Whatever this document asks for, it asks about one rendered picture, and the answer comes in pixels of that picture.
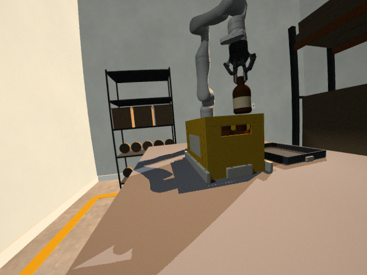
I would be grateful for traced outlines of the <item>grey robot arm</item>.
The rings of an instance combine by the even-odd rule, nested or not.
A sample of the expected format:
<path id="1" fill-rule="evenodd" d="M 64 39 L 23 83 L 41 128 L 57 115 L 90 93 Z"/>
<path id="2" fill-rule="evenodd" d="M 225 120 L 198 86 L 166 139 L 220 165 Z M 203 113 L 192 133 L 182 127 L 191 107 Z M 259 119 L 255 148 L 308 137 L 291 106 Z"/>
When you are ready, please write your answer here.
<path id="1" fill-rule="evenodd" d="M 246 0 L 222 0 L 212 10 L 195 16 L 190 21 L 190 32 L 201 36 L 201 45 L 196 53 L 197 97 L 199 101 L 202 101 L 201 118 L 214 116 L 214 93 L 208 86 L 210 69 L 209 26 L 221 23 L 231 15 L 232 18 L 228 21 L 228 35 L 220 39 L 220 44 L 230 45 L 239 40 L 247 41 L 246 13 Z"/>

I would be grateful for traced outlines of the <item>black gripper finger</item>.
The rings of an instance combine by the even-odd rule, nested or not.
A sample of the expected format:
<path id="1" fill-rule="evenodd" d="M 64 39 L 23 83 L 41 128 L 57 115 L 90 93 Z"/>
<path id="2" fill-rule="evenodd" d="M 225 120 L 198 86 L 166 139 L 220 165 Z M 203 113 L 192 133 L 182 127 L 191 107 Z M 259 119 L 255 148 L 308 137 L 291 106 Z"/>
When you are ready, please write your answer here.
<path id="1" fill-rule="evenodd" d="M 233 72 L 231 72 L 229 66 L 230 66 L 230 62 L 227 61 L 226 63 L 224 63 L 223 65 L 225 66 L 226 70 L 228 71 L 228 73 L 230 75 L 233 75 L 233 81 L 235 84 L 237 84 L 237 70 L 238 70 L 238 67 L 236 67 L 236 60 L 237 58 L 234 57 L 233 58 Z"/>
<path id="2" fill-rule="evenodd" d="M 243 55 L 241 54 L 240 55 L 240 59 L 241 59 L 241 64 L 242 64 L 242 67 L 243 67 L 243 77 L 244 77 L 244 82 L 246 83 L 247 80 L 248 80 L 248 75 L 247 75 L 247 72 L 252 70 L 252 67 L 254 65 L 254 62 L 256 60 L 256 53 L 254 54 L 249 54 L 249 57 L 250 57 L 250 62 L 249 62 L 249 65 L 248 67 L 246 67 L 246 64 L 244 62 L 244 57 Z"/>

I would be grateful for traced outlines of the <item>yellow crate with dividers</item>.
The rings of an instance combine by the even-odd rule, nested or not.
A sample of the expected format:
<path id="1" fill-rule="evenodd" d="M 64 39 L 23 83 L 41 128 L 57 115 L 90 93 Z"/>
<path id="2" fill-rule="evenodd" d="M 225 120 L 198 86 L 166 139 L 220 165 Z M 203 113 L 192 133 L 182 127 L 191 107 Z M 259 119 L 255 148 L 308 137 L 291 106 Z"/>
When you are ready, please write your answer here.
<path id="1" fill-rule="evenodd" d="M 222 126 L 247 125 L 250 133 L 221 136 Z M 253 172 L 265 170 L 264 114 L 213 116 L 185 122 L 188 153 L 207 171 L 210 180 L 226 178 L 226 168 L 252 164 Z"/>

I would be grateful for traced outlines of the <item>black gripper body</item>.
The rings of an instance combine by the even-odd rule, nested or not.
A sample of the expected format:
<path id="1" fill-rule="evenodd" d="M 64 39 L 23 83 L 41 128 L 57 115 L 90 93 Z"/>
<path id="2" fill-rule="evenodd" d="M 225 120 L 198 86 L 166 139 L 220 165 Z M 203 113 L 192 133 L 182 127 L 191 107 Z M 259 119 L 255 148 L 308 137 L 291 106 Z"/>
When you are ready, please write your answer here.
<path id="1" fill-rule="evenodd" d="M 242 66 L 240 55 L 243 55 L 246 63 L 249 58 L 248 42 L 246 40 L 239 40 L 229 45 L 229 62 L 233 65 L 233 58 L 236 57 L 236 67 Z"/>

